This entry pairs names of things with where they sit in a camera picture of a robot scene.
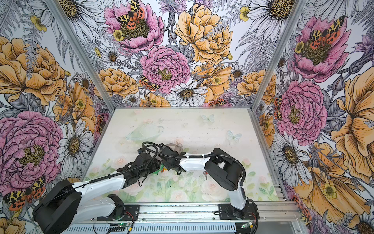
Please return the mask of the metal key organizer plate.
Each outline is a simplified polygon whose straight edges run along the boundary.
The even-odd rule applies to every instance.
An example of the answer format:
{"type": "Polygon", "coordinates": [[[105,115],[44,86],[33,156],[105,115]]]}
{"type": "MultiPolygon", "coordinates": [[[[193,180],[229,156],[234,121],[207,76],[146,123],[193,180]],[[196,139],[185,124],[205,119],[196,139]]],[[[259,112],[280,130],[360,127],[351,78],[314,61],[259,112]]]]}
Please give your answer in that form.
{"type": "Polygon", "coordinates": [[[178,154],[182,153],[184,150],[184,147],[181,143],[168,143],[166,144],[166,147],[171,151],[176,151],[178,154]]]}

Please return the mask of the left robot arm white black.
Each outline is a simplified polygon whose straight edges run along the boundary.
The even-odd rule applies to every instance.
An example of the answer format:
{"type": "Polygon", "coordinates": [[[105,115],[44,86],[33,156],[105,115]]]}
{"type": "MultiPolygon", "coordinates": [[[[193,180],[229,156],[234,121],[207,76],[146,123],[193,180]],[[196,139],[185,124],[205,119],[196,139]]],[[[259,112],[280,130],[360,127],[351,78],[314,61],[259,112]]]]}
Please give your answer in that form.
{"type": "Polygon", "coordinates": [[[63,180],[33,210],[34,221],[44,234],[61,234],[70,225],[91,218],[121,220],[131,216],[114,192],[141,184],[160,165],[156,158],[140,153],[134,162],[106,176],[77,183],[63,180]]]}

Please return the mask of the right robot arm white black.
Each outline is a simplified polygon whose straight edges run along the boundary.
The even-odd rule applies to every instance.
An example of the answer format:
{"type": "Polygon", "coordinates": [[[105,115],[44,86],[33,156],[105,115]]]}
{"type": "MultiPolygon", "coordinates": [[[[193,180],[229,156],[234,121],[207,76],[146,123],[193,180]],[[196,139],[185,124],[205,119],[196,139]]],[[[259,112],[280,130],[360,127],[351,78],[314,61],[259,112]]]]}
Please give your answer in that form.
{"type": "Polygon", "coordinates": [[[163,144],[158,145],[158,148],[158,156],[167,170],[175,170],[178,174],[187,171],[206,172],[219,186],[227,190],[230,204],[219,205],[218,214],[221,220],[260,218],[255,202],[245,196],[245,168],[225,151],[214,148],[211,153],[191,155],[186,152],[178,153],[163,144]]]}

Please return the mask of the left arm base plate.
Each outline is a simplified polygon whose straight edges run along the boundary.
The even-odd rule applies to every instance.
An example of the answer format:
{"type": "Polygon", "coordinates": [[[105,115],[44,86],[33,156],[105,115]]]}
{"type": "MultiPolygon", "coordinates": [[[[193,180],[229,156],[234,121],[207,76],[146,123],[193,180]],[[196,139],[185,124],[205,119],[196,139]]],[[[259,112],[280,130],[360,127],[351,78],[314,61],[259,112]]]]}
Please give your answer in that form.
{"type": "Polygon", "coordinates": [[[116,206],[109,216],[100,216],[97,221],[137,221],[140,205],[125,204],[116,206]]]}

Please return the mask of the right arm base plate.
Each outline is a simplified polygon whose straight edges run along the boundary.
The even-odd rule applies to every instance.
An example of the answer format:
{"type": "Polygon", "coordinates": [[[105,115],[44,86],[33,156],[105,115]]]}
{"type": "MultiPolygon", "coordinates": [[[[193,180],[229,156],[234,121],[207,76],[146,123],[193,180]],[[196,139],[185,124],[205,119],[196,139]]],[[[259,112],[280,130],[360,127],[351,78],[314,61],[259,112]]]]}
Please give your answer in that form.
{"type": "Polygon", "coordinates": [[[260,218],[257,205],[247,203],[242,210],[234,208],[231,204],[219,204],[218,211],[220,220],[257,220],[260,218]]]}

